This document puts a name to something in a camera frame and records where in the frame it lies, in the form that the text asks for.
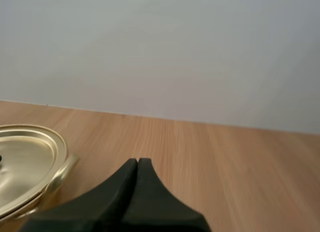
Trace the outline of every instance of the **wood grain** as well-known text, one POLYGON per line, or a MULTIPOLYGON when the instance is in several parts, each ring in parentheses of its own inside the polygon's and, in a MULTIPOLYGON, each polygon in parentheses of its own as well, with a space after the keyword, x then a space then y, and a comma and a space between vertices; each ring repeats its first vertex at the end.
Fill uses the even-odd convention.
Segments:
POLYGON ((0 101, 0 124, 14 123, 54 129, 81 157, 60 202, 149 157, 213 231, 320 231, 319 136, 0 101))

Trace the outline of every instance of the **wooden table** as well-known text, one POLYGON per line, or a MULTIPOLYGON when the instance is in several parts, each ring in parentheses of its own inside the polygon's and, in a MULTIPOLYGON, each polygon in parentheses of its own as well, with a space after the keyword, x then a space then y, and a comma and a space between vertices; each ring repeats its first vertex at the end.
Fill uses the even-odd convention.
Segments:
POLYGON ((14 123, 54 129, 81 157, 60 202, 149 157, 215 232, 320 231, 319 136, 0 101, 0 124, 14 123))

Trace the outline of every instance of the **pot lid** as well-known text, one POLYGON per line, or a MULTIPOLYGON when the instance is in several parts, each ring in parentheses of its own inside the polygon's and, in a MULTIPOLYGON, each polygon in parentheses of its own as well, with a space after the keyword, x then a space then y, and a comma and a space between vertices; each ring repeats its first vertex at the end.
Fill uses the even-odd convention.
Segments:
POLYGON ((39 196, 67 157, 64 139, 34 125, 0 126, 0 218, 39 196))

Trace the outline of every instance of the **white wall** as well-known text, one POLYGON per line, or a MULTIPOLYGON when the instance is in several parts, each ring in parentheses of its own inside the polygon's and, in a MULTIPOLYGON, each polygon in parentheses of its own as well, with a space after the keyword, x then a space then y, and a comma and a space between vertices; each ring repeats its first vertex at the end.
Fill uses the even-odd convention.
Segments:
POLYGON ((0 0, 0 99, 320 132, 320 0, 0 0))

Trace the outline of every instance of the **gold pot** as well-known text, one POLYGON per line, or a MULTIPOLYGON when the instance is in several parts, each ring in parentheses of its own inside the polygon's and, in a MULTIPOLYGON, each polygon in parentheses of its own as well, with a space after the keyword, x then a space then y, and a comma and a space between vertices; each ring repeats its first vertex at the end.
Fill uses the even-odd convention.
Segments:
POLYGON ((0 126, 0 223, 45 209, 78 161, 55 131, 0 126))

